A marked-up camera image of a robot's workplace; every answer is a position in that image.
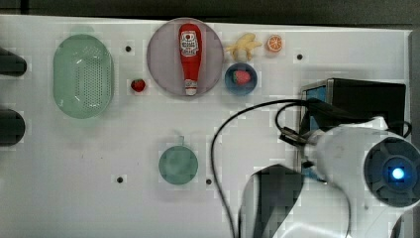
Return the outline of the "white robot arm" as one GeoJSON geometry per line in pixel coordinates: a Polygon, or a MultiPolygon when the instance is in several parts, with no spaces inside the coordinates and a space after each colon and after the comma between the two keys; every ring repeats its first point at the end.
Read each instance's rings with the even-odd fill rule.
{"type": "Polygon", "coordinates": [[[250,176],[240,238],[390,238],[419,203],[419,151],[382,118],[310,134],[313,177],[283,165],[250,176]]]}

